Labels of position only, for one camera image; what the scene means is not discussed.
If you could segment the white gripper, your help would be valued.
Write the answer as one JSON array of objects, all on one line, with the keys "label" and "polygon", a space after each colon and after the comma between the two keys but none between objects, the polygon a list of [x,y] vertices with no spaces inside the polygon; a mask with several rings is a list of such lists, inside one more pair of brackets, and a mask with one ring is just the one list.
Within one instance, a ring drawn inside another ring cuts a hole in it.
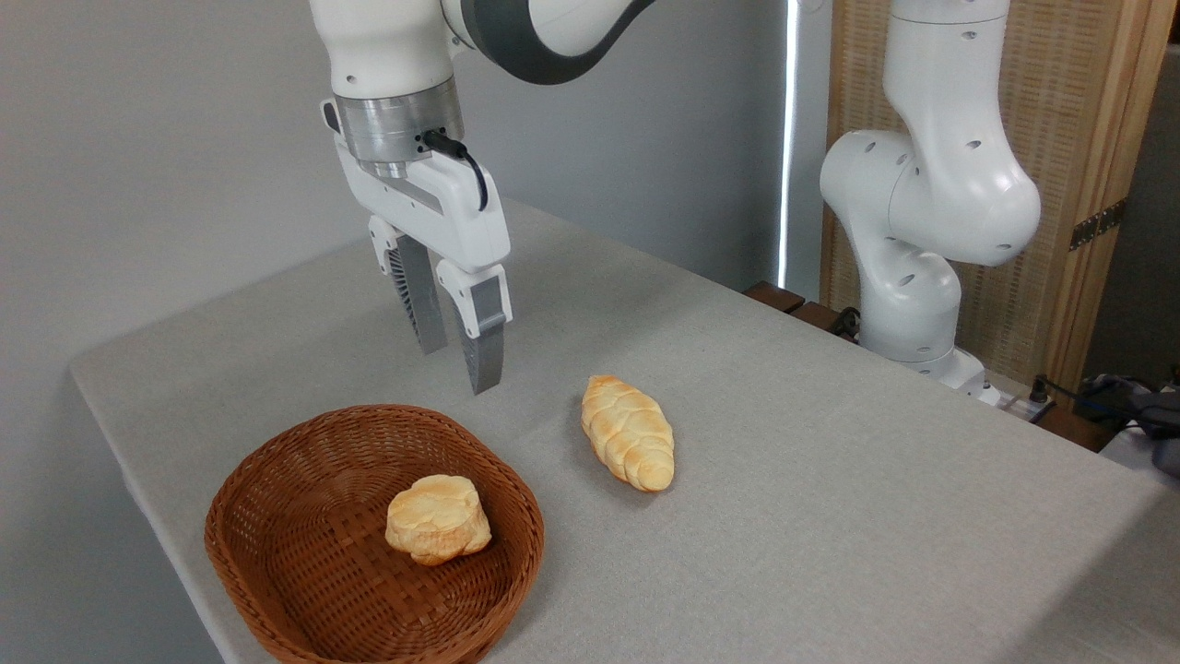
[{"label": "white gripper", "polygon": [[447,346],[439,285],[454,305],[476,395],[502,382],[513,305],[504,267],[507,223],[494,180],[461,143],[455,97],[395,97],[321,105],[337,159],[368,221],[378,267],[395,284],[421,351]]}]

